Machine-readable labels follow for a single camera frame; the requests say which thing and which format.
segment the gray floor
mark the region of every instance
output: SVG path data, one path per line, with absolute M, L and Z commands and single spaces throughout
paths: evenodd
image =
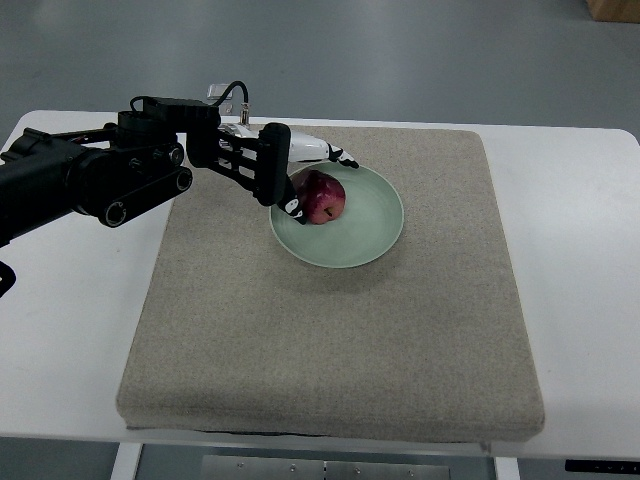
M 621 128 L 640 138 L 640 25 L 594 22 L 585 0 L 126 3 L 0 1 L 1 138 L 32 110 L 204 99 L 210 83 L 235 79 L 254 115 Z M 0 479 L 100 478 L 55 466 L 113 448 L 34 453 L 51 445 L 0 442 Z M 20 458 L 22 473 L 3 473 Z

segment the metal plate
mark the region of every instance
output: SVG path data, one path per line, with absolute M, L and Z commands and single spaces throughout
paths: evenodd
M 449 467 L 205 455 L 200 480 L 449 480 Z
M 325 480 L 449 480 L 449 467 L 391 463 L 326 462 Z
M 205 455 L 200 480 L 324 480 L 323 460 Z

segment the felt pad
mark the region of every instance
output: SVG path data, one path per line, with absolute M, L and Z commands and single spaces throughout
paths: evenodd
M 542 399 L 480 137 L 294 128 L 395 186 L 398 242 L 356 268 L 306 264 L 248 192 L 194 169 L 118 394 L 127 425 L 422 442 L 539 432 Z

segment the black cable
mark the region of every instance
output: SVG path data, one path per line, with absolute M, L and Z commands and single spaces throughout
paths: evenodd
M 244 96 L 244 103 L 249 103 L 249 91 L 247 90 L 247 86 L 240 80 L 236 80 L 235 82 L 231 82 L 229 84 L 229 86 L 224 90 L 224 92 L 222 92 L 222 95 L 220 96 L 220 98 L 216 100 L 213 105 L 215 107 L 219 107 L 222 104 L 222 102 L 224 102 L 227 99 L 227 97 L 231 93 L 231 90 L 233 90 L 236 87 L 240 87 L 242 89 L 242 95 Z

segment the cardboard box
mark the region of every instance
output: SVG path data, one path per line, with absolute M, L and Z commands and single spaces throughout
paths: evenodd
M 587 0 L 589 11 L 599 22 L 640 23 L 640 0 Z

